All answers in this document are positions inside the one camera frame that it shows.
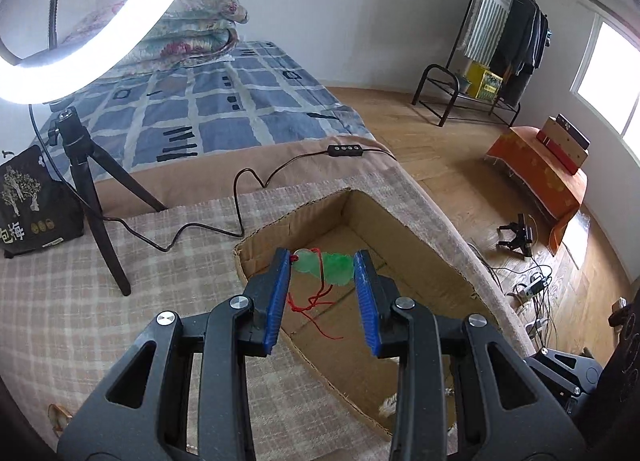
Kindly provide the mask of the red strap wristwatch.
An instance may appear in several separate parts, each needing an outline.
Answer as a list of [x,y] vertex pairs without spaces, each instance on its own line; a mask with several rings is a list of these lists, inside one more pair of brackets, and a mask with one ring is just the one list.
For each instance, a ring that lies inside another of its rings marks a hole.
[[52,432],[58,438],[62,436],[73,418],[73,414],[68,409],[57,403],[50,403],[47,409],[47,416]]

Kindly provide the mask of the beige plaid blanket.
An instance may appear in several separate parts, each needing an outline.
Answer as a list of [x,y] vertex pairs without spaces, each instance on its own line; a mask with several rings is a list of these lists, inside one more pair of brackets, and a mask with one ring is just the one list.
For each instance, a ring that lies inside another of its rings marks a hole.
[[106,371],[160,311],[210,311],[238,293],[234,233],[254,230],[345,187],[372,196],[418,233],[494,313],[521,355],[533,351],[520,319],[450,219],[375,140],[363,156],[330,158],[325,140],[255,147],[138,173],[166,203],[145,211],[112,181],[98,190],[108,213],[128,218],[114,241],[131,281],[114,285],[90,236],[1,264],[1,379],[17,405],[26,444],[6,460],[52,457],[50,403],[78,409]]

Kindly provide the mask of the open cardboard box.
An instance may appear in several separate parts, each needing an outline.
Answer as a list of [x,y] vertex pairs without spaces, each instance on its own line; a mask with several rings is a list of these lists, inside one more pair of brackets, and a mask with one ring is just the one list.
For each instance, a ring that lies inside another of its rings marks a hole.
[[372,196],[342,189],[291,210],[233,251],[243,282],[267,273],[278,250],[290,259],[281,330],[310,372],[384,438],[394,429],[397,363],[382,358],[382,321],[370,281],[390,279],[399,296],[433,314],[462,319],[494,313],[472,283]]

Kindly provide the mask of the small black floor tripod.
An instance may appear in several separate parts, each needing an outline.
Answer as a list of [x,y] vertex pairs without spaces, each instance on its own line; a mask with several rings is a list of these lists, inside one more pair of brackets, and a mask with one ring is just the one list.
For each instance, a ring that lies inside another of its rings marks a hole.
[[502,235],[505,231],[510,231],[510,239],[500,238],[496,247],[508,249],[511,252],[520,253],[525,259],[533,257],[534,229],[527,223],[524,213],[518,213],[518,219],[506,225],[497,227],[497,233]]

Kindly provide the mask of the orange cloth covered table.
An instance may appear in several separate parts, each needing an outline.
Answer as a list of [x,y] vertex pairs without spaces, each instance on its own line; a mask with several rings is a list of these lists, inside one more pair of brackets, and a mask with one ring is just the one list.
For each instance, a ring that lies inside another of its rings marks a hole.
[[582,207],[587,175],[565,169],[551,150],[538,140],[533,126],[512,126],[487,150],[485,157],[504,164],[535,196],[551,218],[547,247],[555,255],[570,221]]

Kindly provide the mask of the black snack bag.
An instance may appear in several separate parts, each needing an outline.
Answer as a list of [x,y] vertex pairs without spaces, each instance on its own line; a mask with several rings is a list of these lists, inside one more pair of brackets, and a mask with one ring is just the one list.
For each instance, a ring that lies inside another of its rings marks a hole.
[[1,253],[38,252],[85,233],[84,211],[34,145],[1,166]]

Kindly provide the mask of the cardboard box with books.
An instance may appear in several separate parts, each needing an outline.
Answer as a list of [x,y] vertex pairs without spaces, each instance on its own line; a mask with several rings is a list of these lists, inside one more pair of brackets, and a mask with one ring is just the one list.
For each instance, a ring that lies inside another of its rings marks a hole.
[[578,172],[589,156],[590,140],[562,114],[548,117],[536,138],[572,175]]

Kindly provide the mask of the blue checked bed sheet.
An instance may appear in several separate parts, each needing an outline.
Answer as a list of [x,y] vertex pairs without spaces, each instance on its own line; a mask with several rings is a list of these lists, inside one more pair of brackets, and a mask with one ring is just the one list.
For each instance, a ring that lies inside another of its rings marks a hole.
[[94,82],[73,105],[126,171],[256,146],[370,137],[342,104],[271,42],[242,42],[211,64]]

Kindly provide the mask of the black tripod stand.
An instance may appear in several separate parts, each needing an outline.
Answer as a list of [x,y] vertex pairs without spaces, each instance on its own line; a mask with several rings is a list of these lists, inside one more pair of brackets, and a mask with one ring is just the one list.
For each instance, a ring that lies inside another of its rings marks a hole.
[[105,216],[96,192],[89,161],[92,160],[98,163],[122,187],[125,187],[128,192],[131,192],[156,212],[165,211],[166,207],[91,138],[73,106],[66,107],[55,114],[48,135],[51,145],[55,145],[58,142],[58,136],[62,137],[63,149],[68,161],[70,161],[70,174],[72,174],[76,192],[78,192],[82,203],[84,203],[85,214],[94,241],[96,241],[96,245],[120,292],[122,292],[123,296],[130,296],[130,282],[125,270],[120,265],[104,225]]

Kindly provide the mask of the yellow green box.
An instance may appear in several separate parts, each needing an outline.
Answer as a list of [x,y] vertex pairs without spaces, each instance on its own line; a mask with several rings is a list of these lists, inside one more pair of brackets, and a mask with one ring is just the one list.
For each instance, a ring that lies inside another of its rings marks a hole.
[[466,95],[471,98],[492,103],[500,92],[502,77],[492,73],[479,62],[471,62],[465,77],[470,83]]

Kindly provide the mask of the black clothes rack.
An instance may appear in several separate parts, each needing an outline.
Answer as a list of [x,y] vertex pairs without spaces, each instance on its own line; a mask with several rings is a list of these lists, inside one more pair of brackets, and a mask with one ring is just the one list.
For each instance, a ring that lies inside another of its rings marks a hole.
[[499,93],[492,103],[466,95],[470,83],[465,76],[474,60],[459,52],[458,44],[471,5],[472,0],[469,0],[446,62],[433,62],[425,67],[411,99],[411,105],[433,114],[438,126],[444,126],[448,121],[470,121],[500,124],[510,128],[518,121],[522,110],[521,102],[518,106],[511,107],[503,103]]

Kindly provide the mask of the window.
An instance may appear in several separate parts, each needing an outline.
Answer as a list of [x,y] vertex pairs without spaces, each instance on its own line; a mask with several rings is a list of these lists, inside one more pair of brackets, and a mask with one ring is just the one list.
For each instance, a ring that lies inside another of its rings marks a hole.
[[595,14],[570,91],[639,159],[639,40]]

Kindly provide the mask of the dark hanging clothes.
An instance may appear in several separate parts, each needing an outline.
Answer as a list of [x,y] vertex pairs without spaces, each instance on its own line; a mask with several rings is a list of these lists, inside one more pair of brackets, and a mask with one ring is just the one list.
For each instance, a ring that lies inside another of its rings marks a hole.
[[550,45],[549,21],[535,0],[512,0],[489,70],[502,77],[499,96],[516,107]]

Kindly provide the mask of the folded floral quilt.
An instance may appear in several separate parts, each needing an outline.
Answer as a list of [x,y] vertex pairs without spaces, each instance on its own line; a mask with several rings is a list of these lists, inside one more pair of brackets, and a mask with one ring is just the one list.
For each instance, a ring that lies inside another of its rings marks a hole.
[[240,0],[175,0],[102,78],[141,76],[224,59],[239,43],[236,27],[249,19]]

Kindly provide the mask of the striped hanging towel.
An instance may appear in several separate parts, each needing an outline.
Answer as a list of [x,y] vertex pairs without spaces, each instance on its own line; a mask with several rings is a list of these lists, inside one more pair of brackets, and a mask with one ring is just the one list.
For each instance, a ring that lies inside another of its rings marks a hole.
[[458,51],[488,67],[506,26],[511,3],[512,0],[472,0]]

